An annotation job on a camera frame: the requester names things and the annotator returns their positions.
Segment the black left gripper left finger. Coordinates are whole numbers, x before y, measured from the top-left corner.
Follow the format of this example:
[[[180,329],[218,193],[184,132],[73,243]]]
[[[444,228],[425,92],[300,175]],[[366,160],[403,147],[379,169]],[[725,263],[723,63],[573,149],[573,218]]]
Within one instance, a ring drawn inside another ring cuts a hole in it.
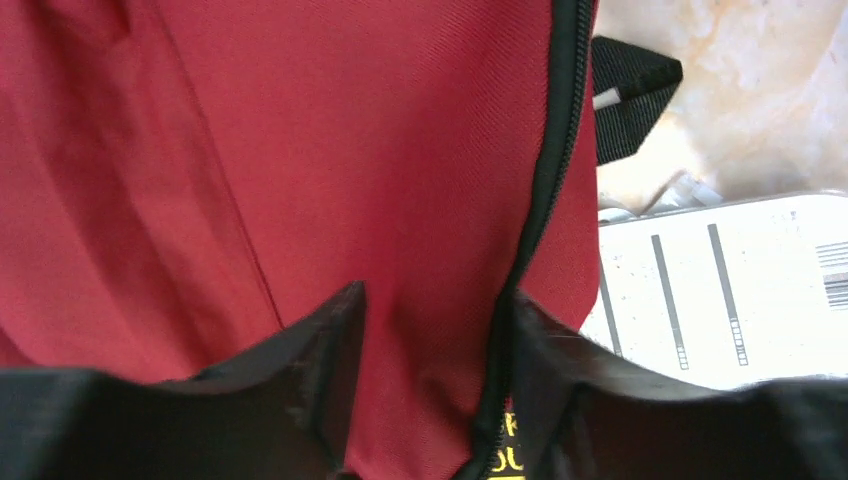
[[[362,283],[194,377],[1,374],[5,479],[340,479],[362,352]]]

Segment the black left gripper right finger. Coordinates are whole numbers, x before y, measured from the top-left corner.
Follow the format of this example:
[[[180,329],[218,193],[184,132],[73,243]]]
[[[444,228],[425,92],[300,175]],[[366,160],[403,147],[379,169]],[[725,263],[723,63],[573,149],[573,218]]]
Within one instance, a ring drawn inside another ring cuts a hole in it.
[[[642,368],[515,303],[512,399],[530,479],[843,479],[847,384],[736,391]]]

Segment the red student backpack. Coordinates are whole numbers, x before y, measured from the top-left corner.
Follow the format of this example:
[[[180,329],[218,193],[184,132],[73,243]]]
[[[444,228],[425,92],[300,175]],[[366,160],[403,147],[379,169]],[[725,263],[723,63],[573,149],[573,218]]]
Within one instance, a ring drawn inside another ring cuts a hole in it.
[[[599,281],[593,1],[5,1],[1,362],[184,378],[364,284],[344,464],[478,475]]]

